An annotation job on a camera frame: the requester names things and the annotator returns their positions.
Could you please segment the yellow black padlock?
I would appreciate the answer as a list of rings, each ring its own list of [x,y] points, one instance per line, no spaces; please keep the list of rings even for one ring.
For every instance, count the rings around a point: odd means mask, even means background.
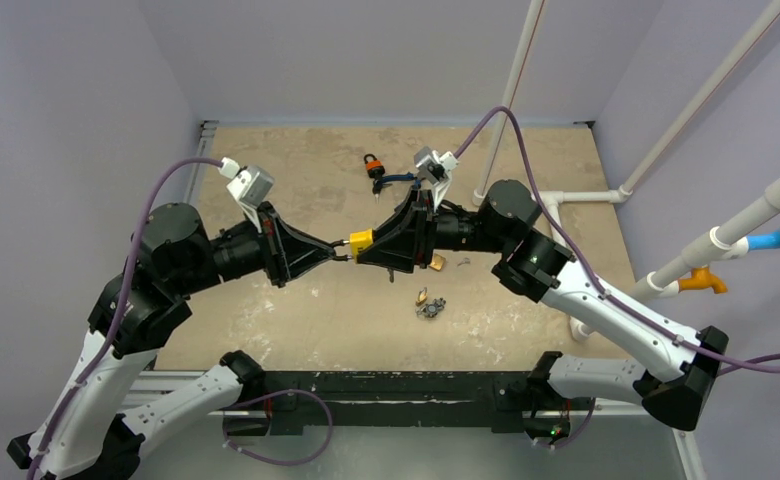
[[[337,248],[347,247],[350,252],[346,254],[335,253],[332,257],[335,261],[350,261],[356,260],[357,257],[368,247],[374,243],[374,230],[367,229],[363,231],[353,232],[347,238],[337,240],[331,243],[331,247],[336,250]]]

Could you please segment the orange black padlock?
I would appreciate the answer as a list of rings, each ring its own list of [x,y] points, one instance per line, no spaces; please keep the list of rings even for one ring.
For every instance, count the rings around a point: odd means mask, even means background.
[[[373,154],[368,153],[363,156],[363,163],[368,177],[377,182],[385,175],[383,163]]]

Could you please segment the long shackle brass padlock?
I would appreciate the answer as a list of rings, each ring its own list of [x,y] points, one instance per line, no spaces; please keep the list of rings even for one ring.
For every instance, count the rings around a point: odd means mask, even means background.
[[[417,294],[415,305],[421,306],[426,303],[427,299],[428,299],[428,288],[423,287]]]

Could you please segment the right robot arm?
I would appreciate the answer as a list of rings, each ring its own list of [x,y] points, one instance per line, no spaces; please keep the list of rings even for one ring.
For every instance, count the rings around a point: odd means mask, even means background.
[[[544,353],[527,381],[535,404],[615,400],[639,405],[669,427],[694,430],[727,335],[678,324],[593,280],[575,253],[536,229],[541,213],[516,180],[493,184],[475,212],[437,204],[430,191],[412,187],[387,221],[363,240],[350,239],[351,249],[359,264],[404,273],[427,267],[437,250],[499,254],[491,271],[507,290],[577,318],[630,356],[616,361]]]

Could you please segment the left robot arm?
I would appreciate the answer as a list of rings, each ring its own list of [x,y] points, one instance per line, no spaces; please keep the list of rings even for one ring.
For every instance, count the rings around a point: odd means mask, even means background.
[[[168,203],[144,214],[122,272],[88,318],[64,392],[34,432],[7,451],[30,479],[126,479],[168,437],[212,411],[268,403],[266,372],[236,350],[188,386],[132,410],[139,374],[191,316],[194,294],[255,272],[284,286],[336,256],[334,244],[283,222],[269,203],[210,236],[197,209]]]

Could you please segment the orange tap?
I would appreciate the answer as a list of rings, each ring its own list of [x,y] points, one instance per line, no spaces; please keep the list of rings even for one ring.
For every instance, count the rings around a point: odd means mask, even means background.
[[[714,294],[725,294],[728,287],[725,282],[711,272],[709,266],[693,268],[688,277],[677,281],[678,289],[683,291],[711,290]]]

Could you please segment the grey insulated pipe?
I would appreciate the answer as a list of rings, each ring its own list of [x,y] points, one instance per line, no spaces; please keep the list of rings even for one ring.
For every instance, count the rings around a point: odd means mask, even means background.
[[[634,299],[646,302],[658,297],[667,285],[693,268],[720,259],[741,238],[780,214],[780,178],[768,185],[750,205],[719,226],[686,245],[681,253],[660,269],[647,274],[629,290]]]

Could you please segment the blue handled pliers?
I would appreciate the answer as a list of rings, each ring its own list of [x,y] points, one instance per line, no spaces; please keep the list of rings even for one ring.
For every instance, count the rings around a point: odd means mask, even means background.
[[[404,174],[379,175],[374,178],[372,182],[373,196],[376,200],[378,200],[383,189],[391,186],[393,183],[398,182],[413,182],[415,185],[419,185],[421,180],[412,172]]]

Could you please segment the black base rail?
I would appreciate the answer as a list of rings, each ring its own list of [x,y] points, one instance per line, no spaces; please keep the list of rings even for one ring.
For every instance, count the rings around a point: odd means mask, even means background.
[[[531,371],[287,371],[255,377],[222,426],[235,437],[300,435],[307,427],[484,428],[560,440],[593,403],[566,399]]]

